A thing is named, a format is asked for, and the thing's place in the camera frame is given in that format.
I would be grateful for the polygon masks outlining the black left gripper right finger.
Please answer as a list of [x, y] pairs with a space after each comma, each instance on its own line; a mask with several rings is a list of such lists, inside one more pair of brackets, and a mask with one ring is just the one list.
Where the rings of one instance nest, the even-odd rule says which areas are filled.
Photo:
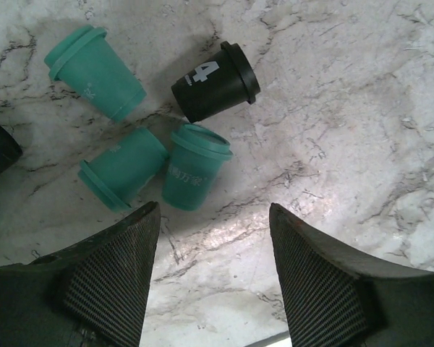
[[434, 272], [355, 249], [275, 203], [269, 223], [293, 346], [434, 346]]

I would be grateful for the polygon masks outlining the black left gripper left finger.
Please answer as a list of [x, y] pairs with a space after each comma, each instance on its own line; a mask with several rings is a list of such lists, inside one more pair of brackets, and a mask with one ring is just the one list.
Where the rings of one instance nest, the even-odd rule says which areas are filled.
[[161, 228], [157, 202], [29, 264], [0, 267], [0, 346], [138, 346]]

